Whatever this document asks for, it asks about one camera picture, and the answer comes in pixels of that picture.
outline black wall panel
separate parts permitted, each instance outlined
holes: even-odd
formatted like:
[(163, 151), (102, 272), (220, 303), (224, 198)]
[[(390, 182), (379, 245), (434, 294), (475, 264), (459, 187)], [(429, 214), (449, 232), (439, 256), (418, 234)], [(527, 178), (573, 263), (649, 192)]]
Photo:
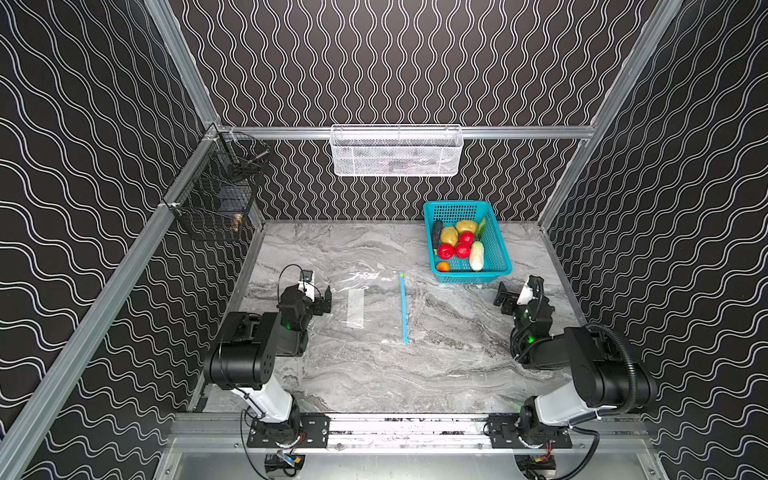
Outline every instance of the black wall panel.
[[(233, 152), (250, 150), (239, 139)], [(576, 140), (467, 141), (454, 177), (339, 177), (326, 141), (280, 141), (257, 203), (266, 218), (417, 220), (430, 200), (484, 200), (499, 220), (537, 220)]]
[(0, 0), (0, 438), (203, 128), (141, 0)]
[(584, 125), (654, 0), (171, 0), (225, 124)]
[(670, 478), (768, 478), (768, 2), (684, 3), (550, 235)]
[(166, 234), (25, 478), (152, 478), (174, 413), (185, 410), (253, 236)]

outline metal base plate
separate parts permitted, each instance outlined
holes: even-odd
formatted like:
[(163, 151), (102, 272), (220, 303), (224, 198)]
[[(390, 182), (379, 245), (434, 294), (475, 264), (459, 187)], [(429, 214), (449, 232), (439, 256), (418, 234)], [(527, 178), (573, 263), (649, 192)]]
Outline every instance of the metal base plate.
[[(485, 434), (491, 438), (491, 447), (494, 449), (526, 449), (528, 445), (520, 440), (520, 435), (515, 427), (519, 415), (489, 415), (488, 424), (485, 426)], [(568, 432), (558, 432), (552, 439), (553, 449), (570, 449), (571, 437)]]
[[(330, 418), (322, 413), (301, 414), (301, 430), (306, 433), (306, 439), (297, 447), (302, 449), (324, 449), (328, 446), (328, 425)], [(277, 444), (267, 438), (264, 424), (253, 420), (246, 446), (249, 449), (276, 449)]]

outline red tomato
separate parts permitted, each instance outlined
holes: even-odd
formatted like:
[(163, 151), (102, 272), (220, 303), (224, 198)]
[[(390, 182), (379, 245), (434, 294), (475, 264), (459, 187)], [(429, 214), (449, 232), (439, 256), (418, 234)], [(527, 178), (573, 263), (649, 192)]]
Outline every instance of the red tomato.
[(466, 243), (467, 245), (472, 245), (472, 242), (475, 241), (475, 234), (472, 232), (464, 232), (458, 236), (458, 241)]
[(443, 260), (453, 257), (453, 247), (450, 243), (444, 243), (437, 249), (437, 256)]
[(456, 248), (453, 249), (453, 252), (458, 258), (469, 258), (469, 254), (471, 253), (472, 248), (463, 242), (459, 242), (456, 244)]

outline marble table surface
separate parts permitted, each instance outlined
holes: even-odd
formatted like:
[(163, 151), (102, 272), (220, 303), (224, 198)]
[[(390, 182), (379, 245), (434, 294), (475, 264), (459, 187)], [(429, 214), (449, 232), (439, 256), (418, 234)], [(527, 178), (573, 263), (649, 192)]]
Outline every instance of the marble table surface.
[[(528, 275), (542, 276), (556, 308), (552, 332), (578, 321), (538, 227), (501, 228), (512, 274), (478, 286), (437, 283), (423, 223), (269, 223), (240, 309), (275, 311), (277, 277), (288, 263), (314, 270), (322, 291), (330, 282), (333, 312), (313, 318), (304, 355), (275, 362), (274, 375), (303, 411), (517, 412), (529, 396), (570, 377), (523, 370), (512, 361), (511, 317), (492, 303), (498, 281), (518, 289)], [(286, 271), (281, 288), (296, 282), (297, 270)], [(406, 279), (407, 345), (398, 270)], [(359, 323), (347, 322), (347, 306), (349, 291), (361, 286), (367, 287), (364, 320), (356, 328)], [(236, 396), (214, 386), (205, 411), (242, 408)]]

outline blue zipper seal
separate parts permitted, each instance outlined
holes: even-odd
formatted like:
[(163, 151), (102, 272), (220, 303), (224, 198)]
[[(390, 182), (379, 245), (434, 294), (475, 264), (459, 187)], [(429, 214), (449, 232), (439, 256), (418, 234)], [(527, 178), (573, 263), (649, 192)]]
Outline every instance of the blue zipper seal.
[(400, 270), (400, 309), (402, 311), (402, 342), (408, 344), (408, 307), (406, 305), (406, 274)]

